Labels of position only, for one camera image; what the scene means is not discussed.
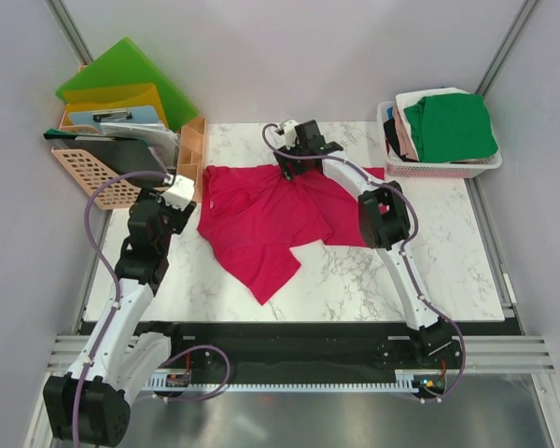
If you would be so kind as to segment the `pink red t shirt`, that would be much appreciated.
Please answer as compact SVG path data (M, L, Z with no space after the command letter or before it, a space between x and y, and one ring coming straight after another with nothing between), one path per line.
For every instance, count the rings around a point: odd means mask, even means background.
M292 248L364 246L357 201L337 182L318 172L288 180L270 164L207 167L198 232L259 304L299 270Z

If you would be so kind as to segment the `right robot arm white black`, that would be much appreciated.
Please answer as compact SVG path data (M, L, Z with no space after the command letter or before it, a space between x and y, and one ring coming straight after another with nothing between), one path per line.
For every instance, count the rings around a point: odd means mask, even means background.
M341 145L325 139L314 120L269 123L261 134L286 179L317 171L357 201L359 233L380 256L399 295L411 361L426 368L442 358L449 367L462 368L466 361L462 332L432 303L408 249L419 231L419 219L400 184L359 166Z

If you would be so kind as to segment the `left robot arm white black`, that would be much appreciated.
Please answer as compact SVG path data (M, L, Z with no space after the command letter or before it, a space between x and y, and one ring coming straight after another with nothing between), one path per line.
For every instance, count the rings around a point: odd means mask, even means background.
M172 237L184 230L195 208L191 197L178 193L139 193L119 259L109 270L114 294L66 373L50 376L44 385L55 438L75 446L119 445L132 405L152 373L160 364L175 367L185 359L186 345L175 336L148 332L137 343L131 338L166 275Z

